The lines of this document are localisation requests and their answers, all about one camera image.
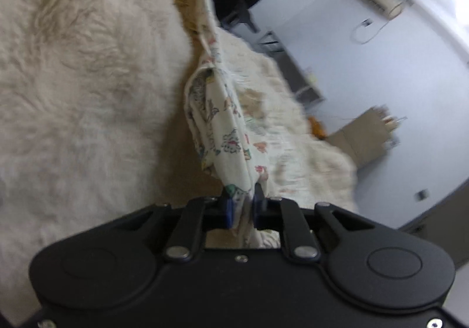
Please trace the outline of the brown cardboard box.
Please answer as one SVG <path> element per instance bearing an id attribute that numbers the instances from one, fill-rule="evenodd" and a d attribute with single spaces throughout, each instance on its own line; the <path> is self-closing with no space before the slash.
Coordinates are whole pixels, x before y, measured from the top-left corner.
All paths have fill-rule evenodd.
<path id="1" fill-rule="evenodd" d="M 386 106 L 374 106 L 326 138 L 326 142 L 347 154 L 357 169 L 381 159 L 397 144 L 394 131 L 401 120 Z"/>

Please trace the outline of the cream printed children garment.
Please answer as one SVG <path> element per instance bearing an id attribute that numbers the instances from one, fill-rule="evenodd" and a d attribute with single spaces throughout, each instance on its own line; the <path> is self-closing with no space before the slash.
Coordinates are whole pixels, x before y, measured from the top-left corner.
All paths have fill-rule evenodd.
<path id="1" fill-rule="evenodd" d="M 196 0 L 196 26 L 202 53 L 184 89 L 184 113 L 203 171 L 220 180 L 227 194 L 228 226 L 242 234 L 252 225 L 255 187 L 269 179 L 266 146 L 256 146 L 248 130 L 222 42 L 228 34 L 219 27 L 212 0 Z"/>

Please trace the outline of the cream fluffy blanket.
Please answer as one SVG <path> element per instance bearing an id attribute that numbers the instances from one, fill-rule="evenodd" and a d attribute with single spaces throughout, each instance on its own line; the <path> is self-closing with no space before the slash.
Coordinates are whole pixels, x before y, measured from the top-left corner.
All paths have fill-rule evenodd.
<path id="1" fill-rule="evenodd" d="M 221 47 L 247 157 L 270 195 L 356 211 L 354 164 L 312 136 L 277 64 L 219 27 L 206 0 L 1 0 L 1 313 L 40 304 L 31 259 L 65 237 L 153 203 L 183 206 L 222 185 L 203 170 L 184 114 Z"/>

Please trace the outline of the orange bag on floor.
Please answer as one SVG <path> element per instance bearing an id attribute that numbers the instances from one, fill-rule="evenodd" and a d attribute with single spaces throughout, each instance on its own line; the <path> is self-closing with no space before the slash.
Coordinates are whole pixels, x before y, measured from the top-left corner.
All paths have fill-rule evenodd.
<path id="1" fill-rule="evenodd" d="M 322 123 L 313 116 L 308 116 L 308 121 L 311 127 L 311 134 L 318 140 L 325 140 L 327 138 L 327 132 Z"/>

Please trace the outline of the dark grey chair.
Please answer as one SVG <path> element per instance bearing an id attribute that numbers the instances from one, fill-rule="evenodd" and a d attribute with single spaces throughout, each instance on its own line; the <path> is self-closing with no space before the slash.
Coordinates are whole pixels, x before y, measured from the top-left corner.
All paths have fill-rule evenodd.
<path id="1" fill-rule="evenodd" d="M 222 27 L 228 31 L 232 30 L 238 24 L 245 24 L 254 34 L 260 31 L 259 27 L 251 18 L 251 13 L 244 1 L 240 1 L 228 15 L 221 19 L 220 23 Z"/>

